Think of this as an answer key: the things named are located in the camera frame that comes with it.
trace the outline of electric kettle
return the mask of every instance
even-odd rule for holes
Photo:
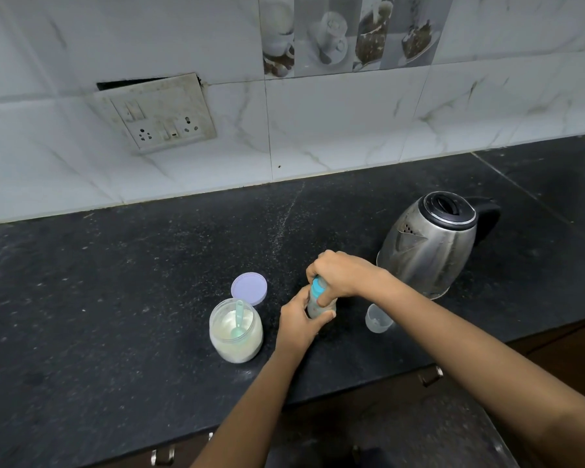
[[[392,226],[377,255],[377,266],[437,299],[449,290],[472,247],[490,233],[499,217],[500,207],[491,199],[428,193]]]

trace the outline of person's left hand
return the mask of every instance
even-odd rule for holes
[[[302,288],[288,304],[282,306],[279,317],[278,338],[275,351],[294,356],[300,362],[319,330],[335,317],[333,310],[327,310],[315,319],[305,313],[310,299],[310,286]]]

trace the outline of outlet cover plate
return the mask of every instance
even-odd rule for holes
[[[216,137],[194,73],[96,92],[93,104],[141,153]]]

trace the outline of person's right hand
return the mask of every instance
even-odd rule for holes
[[[351,256],[342,251],[323,251],[305,270],[308,282],[320,275],[328,283],[328,288],[317,299],[318,305],[327,306],[337,297],[357,296],[364,293],[372,275],[379,268],[367,260]]]

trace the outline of person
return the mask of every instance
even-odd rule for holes
[[[585,467],[585,397],[496,338],[427,299],[388,271],[341,251],[324,251],[306,271],[328,288],[318,303],[361,296],[401,325],[462,387],[545,460]],[[275,350],[193,468],[264,466],[292,376],[321,327],[304,311],[309,286],[281,308]]]

